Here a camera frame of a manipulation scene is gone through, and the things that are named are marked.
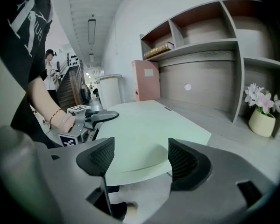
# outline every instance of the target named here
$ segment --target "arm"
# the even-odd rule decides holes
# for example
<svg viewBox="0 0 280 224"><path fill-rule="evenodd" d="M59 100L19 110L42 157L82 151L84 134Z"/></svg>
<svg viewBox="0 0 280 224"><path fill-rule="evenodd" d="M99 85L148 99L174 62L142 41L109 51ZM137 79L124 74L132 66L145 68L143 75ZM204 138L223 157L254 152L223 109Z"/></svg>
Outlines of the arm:
<svg viewBox="0 0 280 224"><path fill-rule="evenodd" d="M47 120L49 121L54 113L60 109L60 107L54 102L46 90L44 83L40 77L32 80L28 85L27 91L28 97L30 98L31 105ZM66 113L60 110L51 120L51 124L61 128L61 131L68 132L74 125L75 117L70 117L65 125L62 125L63 119Z"/></svg>

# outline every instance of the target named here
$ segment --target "ceiling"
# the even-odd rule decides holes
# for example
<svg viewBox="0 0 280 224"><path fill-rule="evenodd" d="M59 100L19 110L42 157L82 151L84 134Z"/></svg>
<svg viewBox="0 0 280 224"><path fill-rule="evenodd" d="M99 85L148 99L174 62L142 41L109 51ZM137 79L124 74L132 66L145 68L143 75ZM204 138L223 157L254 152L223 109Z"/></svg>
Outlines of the ceiling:
<svg viewBox="0 0 280 224"><path fill-rule="evenodd" d="M85 68L101 66L104 46L122 0L52 0L61 26ZM88 20L96 19L95 43L88 44ZM89 54L94 54L90 63Z"/></svg>

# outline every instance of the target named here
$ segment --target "white wall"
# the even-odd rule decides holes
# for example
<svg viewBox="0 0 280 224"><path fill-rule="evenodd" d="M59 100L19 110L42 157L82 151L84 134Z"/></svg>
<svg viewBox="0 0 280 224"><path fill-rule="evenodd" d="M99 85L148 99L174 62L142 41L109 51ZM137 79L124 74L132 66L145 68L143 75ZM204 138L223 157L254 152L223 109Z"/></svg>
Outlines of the white wall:
<svg viewBox="0 0 280 224"><path fill-rule="evenodd" d="M123 101L135 100L133 60L142 60L140 34L193 6L213 0L123 0L110 28L103 56L105 75L117 73L122 82Z"/></svg>

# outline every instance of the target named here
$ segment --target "white paper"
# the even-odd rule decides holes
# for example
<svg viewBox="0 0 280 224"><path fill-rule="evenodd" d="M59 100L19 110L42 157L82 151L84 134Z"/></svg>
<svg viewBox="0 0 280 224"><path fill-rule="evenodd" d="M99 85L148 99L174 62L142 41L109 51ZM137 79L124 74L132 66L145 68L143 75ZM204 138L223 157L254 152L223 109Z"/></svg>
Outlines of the white paper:
<svg viewBox="0 0 280 224"><path fill-rule="evenodd" d="M144 69L144 75L145 75L145 77L153 77L154 70L153 69Z"/></svg>

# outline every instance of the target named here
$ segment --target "potted plant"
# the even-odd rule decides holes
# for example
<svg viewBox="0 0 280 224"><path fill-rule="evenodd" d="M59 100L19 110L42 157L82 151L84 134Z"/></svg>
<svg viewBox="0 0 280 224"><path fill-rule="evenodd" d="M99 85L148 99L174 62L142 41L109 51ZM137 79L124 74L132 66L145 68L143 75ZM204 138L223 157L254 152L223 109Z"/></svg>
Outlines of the potted plant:
<svg viewBox="0 0 280 224"><path fill-rule="evenodd" d="M272 135L276 118L270 113L280 112L280 100L277 94L271 100L271 93L269 91L263 92L263 87L258 87L255 83L251 84L245 91L245 102L249 107L255 107L254 112L249 120L249 127L251 130L263 137L270 137Z"/></svg>

